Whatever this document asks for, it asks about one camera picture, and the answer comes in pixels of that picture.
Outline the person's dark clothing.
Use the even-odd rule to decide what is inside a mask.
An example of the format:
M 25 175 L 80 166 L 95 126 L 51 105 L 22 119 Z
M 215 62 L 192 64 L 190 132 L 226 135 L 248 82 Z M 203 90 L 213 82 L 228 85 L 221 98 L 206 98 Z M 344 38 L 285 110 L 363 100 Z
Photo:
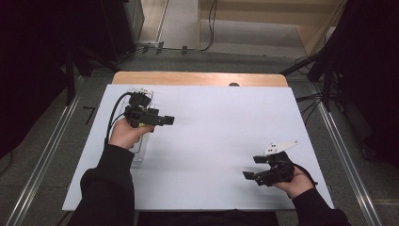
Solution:
M 137 226 L 279 226 L 274 212 L 141 212 Z

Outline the dark cabinet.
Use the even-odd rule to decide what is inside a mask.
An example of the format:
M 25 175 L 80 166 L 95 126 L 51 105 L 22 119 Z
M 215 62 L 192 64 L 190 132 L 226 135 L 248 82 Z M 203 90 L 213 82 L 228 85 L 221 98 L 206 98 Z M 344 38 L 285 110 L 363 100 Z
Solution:
M 106 34 L 110 40 L 108 55 L 119 60 L 136 50 L 145 21 L 141 0 L 101 0 Z

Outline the person's left hand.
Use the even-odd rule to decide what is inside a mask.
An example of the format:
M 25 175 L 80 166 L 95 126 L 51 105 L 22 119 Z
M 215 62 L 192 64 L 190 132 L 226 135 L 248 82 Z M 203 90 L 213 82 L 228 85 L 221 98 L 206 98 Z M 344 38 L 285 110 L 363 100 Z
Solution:
M 148 134 L 153 129 L 154 127 L 150 125 L 134 128 L 125 118 L 123 118 L 115 123 L 108 143 L 129 150 L 142 136 Z

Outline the light wooden cabinet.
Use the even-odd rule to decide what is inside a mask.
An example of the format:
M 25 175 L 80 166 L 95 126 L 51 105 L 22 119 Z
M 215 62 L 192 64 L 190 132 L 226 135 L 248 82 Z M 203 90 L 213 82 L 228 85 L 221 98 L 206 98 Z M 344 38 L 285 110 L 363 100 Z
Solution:
M 306 54 L 318 52 L 322 38 L 341 19 L 347 0 L 216 0 L 222 21 L 292 24 Z

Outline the black curtain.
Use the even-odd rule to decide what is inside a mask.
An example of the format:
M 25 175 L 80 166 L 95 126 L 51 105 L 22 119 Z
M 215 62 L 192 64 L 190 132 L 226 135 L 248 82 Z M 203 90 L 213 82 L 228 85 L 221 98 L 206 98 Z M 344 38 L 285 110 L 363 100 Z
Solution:
M 335 33 L 338 87 L 363 154 L 399 169 L 399 0 L 347 0 Z
M 65 44 L 90 0 L 0 0 L 0 158 L 66 88 Z

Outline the person's right hand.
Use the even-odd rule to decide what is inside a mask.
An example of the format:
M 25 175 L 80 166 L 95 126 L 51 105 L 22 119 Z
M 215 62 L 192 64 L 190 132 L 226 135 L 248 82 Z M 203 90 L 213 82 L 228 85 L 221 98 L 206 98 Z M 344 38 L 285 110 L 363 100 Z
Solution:
M 274 186 L 284 191 L 290 199 L 294 199 L 302 193 L 314 188 L 310 178 L 298 168 L 295 168 L 294 177 L 291 182 L 275 183 Z

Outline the aluminium floor rail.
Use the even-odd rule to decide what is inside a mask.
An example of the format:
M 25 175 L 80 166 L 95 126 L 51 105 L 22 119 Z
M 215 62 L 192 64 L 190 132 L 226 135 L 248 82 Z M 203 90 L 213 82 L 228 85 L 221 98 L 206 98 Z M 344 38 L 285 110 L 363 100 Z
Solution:
M 14 205 L 13 211 L 8 217 L 6 226 L 21 226 L 24 217 L 33 202 L 40 184 L 44 178 L 46 171 L 48 170 L 50 163 L 56 153 L 56 149 L 62 139 L 65 130 L 72 118 L 75 108 L 81 97 L 81 89 L 84 86 L 85 78 L 79 76 L 75 83 L 76 94 L 72 98 L 71 103 L 64 107 L 63 112 L 57 121 L 56 127 L 53 130 L 46 146 L 37 162 L 33 172 L 31 173 L 27 183 L 25 184 L 19 198 Z
M 306 122 L 333 205 L 344 210 L 353 226 L 383 226 L 342 133 L 321 100 L 315 101 Z

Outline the clear plastic container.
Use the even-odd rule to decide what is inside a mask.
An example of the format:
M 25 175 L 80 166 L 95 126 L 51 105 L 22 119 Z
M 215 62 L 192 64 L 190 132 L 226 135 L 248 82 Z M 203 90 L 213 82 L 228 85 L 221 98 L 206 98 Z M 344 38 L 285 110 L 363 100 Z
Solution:
M 149 89 L 143 89 L 143 88 L 134 88 L 130 87 L 128 89 L 128 92 L 144 92 L 147 96 L 149 96 L 151 99 L 153 97 L 153 91 Z M 144 160 L 145 152 L 147 149 L 147 144 L 149 140 L 149 134 L 145 134 L 140 138 L 138 143 L 136 143 L 130 151 L 135 155 L 134 162 L 142 162 Z

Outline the wooden table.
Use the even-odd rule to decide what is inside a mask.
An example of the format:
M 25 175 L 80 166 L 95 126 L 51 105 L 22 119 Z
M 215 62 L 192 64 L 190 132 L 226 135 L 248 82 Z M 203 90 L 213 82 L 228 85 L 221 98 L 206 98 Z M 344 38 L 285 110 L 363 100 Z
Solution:
M 191 73 L 191 72 L 118 72 L 114 85 L 282 87 L 288 83 L 282 74 L 263 73 Z

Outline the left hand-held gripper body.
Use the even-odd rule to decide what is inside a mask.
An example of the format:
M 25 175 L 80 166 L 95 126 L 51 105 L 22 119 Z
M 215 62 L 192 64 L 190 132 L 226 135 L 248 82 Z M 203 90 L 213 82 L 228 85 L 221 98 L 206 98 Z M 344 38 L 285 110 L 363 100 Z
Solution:
M 152 99 L 144 92 L 129 92 L 128 95 L 130 98 L 123 116 L 130 125 L 134 128 L 137 128 L 140 123 L 155 126 L 157 124 L 157 116 L 147 115 L 147 110 Z

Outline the white table mat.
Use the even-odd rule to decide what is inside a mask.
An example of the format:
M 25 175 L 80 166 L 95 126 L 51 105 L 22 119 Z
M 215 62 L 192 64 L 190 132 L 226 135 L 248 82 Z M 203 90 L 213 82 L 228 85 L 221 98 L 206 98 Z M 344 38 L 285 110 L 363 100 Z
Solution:
M 148 133 L 144 157 L 104 147 L 107 121 L 128 85 L 106 88 L 77 165 L 64 209 L 77 207 L 83 174 L 95 167 L 135 190 L 138 211 L 284 210 L 286 193 L 258 186 L 247 171 L 267 170 L 253 158 L 271 146 L 287 145 L 287 154 L 309 171 L 326 202 L 324 176 L 289 88 L 150 85 L 152 104 L 173 117 L 171 125 Z

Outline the black metal stand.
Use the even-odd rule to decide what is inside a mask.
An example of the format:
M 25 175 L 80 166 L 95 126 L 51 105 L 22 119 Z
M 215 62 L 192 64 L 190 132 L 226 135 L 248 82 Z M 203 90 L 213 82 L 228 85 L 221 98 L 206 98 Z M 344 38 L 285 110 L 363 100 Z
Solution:
M 93 67 L 90 65 L 89 60 L 97 61 L 102 66 L 105 66 L 110 71 L 117 73 L 120 68 L 104 57 L 95 54 L 83 45 L 76 44 L 68 41 L 65 44 L 65 75 L 66 75 L 66 88 L 67 88 L 67 101 L 66 105 L 72 103 L 73 98 L 77 95 L 75 87 L 74 70 L 77 70 L 83 76 L 91 76 Z
M 327 111 L 330 111 L 329 94 L 332 82 L 332 75 L 334 72 L 334 61 L 330 58 L 330 54 L 330 47 L 326 45 L 316 54 L 312 56 L 307 56 L 299 62 L 295 63 L 293 66 L 280 72 L 280 74 L 287 76 L 288 74 L 296 72 L 299 69 L 311 64 L 311 69 L 307 74 L 307 78 L 310 82 L 317 82 L 321 78 L 321 76 L 324 76 L 322 103 Z

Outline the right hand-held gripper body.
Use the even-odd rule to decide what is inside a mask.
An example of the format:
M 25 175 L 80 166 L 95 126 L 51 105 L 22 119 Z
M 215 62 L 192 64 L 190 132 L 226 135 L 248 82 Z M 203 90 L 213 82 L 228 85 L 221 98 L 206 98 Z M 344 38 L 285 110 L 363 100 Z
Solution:
M 272 186 L 275 183 L 291 182 L 294 177 L 294 163 L 286 150 L 293 148 L 298 141 L 271 143 L 261 156 L 267 158 L 270 169 L 254 173 L 254 181 L 259 186 Z

